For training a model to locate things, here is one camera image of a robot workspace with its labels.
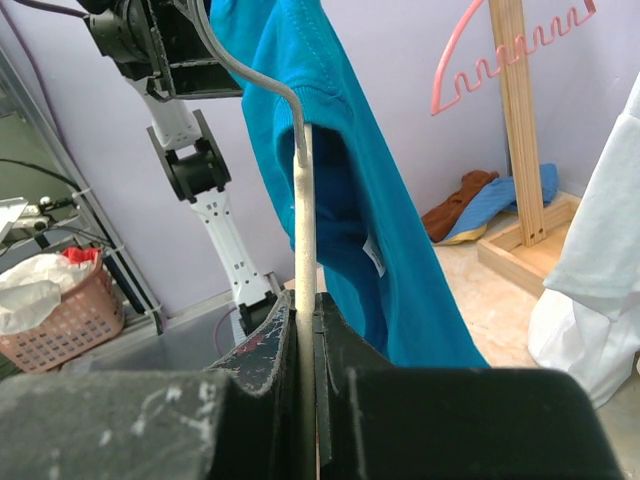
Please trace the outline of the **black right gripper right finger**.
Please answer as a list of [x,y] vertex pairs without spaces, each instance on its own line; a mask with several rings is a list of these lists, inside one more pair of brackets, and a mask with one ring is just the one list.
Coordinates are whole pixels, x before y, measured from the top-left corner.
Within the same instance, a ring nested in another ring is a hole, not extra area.
[[392,365],[326,293],[314,313],[324,479],[619,479],[582,388],[531,368]]

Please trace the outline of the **cream hanger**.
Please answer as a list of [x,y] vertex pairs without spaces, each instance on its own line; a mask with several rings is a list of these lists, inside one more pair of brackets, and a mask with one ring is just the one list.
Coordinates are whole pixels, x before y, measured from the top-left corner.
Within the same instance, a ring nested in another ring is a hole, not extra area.
[[288,103],[294,131],[293,180],[295,210],[295,325],[298,358],[299,446],[301,477],[317,477],[317,423],[314,367],[313,314],[317,293],[317,245],[312,126],[304,121],[302,104],[287,85],[268,77],[233,57],[218,40],[204,3],[189,1],[188,11],[209,53],[229,72],[268,90]]

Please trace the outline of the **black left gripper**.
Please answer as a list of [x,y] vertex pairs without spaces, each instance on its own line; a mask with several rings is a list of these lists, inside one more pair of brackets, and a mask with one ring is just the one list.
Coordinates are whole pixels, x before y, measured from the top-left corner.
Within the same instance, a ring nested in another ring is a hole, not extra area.
[[187,1],[146,1],[146,6],[162,91],[183,100],[242,96],[202,42]]

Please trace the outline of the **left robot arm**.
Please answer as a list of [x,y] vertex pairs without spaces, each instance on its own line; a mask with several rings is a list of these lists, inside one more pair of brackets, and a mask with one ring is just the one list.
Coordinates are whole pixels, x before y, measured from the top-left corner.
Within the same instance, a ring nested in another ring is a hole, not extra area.
[[240,325],[252,333],[277,294],[259,273],[235,225],[231,174],[201,111],[189,100],[233,98],[241,87],[202,41],[192,1],[84,1],[85,23],[100,53],[142,97],[147,132],[178,200],[190,205],[213,242],[229,280]]

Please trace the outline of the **blue t-shirt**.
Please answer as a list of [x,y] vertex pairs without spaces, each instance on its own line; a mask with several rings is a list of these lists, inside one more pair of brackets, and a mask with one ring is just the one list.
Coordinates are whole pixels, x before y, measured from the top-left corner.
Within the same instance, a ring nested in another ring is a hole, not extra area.
[[317,1],[216,1],[212,28],[312,127],[317,259],[345,321],[402,367],[483,368],[393,156]]

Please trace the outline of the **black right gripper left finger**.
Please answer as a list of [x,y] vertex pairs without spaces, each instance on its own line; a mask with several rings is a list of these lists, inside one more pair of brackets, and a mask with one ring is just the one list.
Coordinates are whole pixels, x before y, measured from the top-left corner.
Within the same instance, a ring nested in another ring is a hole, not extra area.
[[1,385],[5,479],[296,479],[296,341],[283,292],[203,371],[21,375]]

